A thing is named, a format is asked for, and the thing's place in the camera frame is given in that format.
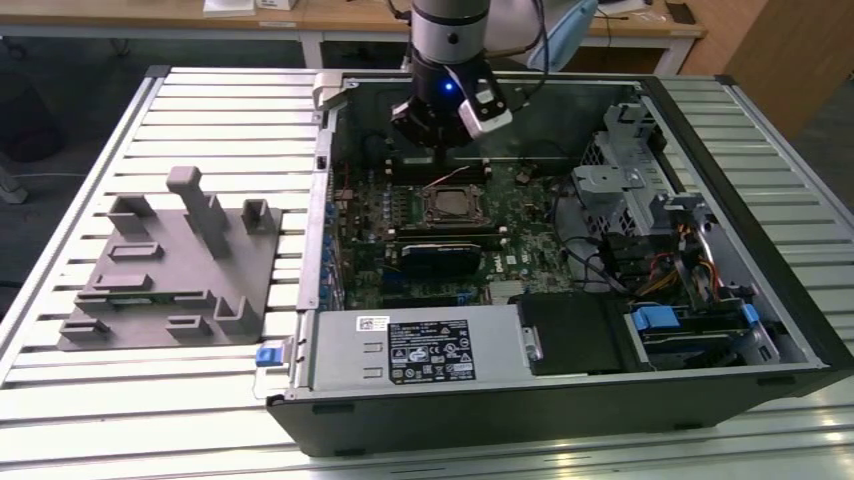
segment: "blue tab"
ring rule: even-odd
[[[279,367],[284,365],[284,346],[261,347],[255,353],[256,367]]]
[[[742,305],[742,313],[744,314],[747,322],[751,325],[759,321],[759,312],[756,312],[756,307],[754,307],[751,304],[746,303],[744,305]]]
[[[638,330],[647,328],[678,328],[679,318],[676,312],[667,306],[640,307],[631,314],[631,320],[635,322]]]

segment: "circuit board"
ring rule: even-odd
[[[530,173],[518,162],[492,161],[488,178],[480,184],[460,184],[456,179],[452,186],[442,187],[444,190],[438,190],[439,186],[393,185],[373,170],[363,175],[341,174],[345,182],[337,184],[347,188],[336,190],[335,197],[345,308],[506,304],[511,296],[522,293],[570,290],[571,273],[560,258],[548,219],[558,179]],[[439,197],[439,203],[431,203],[428,193],[436,191],[448,193],[448,201]],[[466,208],[459,200],[475,196],[476,214],[463,219],[459,212]],[[440,214],[448,222],[492,225],[502,232],[500,238],[496,236],[483,248],[474,273],[451,278],[408,278],[399,266],[400,248],[407,242],[431,243],[431,237],[401,240],[393,233],[418,227],[424,218]],[[464,242],[476,235],[458,236]],[[455,237],[442,238],[448,242]]]

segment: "power supply label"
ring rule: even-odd
[[[388,365],[396,385],[475,380],[468,320],[389,323]]]

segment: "floor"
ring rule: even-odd
[[[4,164],[15,174],[85,174],[97,158],[149,65],[301,67],[292,42],[135,40],[120,58],[107,40],[19,39],[28,59],[12,60],[0,49],[0,71],[25,74],[61,125],[65,149],[32,164]],[[356,49],[324,46],[327,65],[337,68],[395,68],[403,48],[383,44]],[[854,83],[846,83],[794,145],[849,207],[854,207]],[[23,282],[75,196],[81,177],[20,178],[29,191],[24,205],[0,202],[0,283]],[[15,298],[0,287],[0,316]]]

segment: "cpu socket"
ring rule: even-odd
[[[482,226],[490,223],[480,206],[483,191],[474,185],[428,187],[423,190],[423,223],[434,226]]]

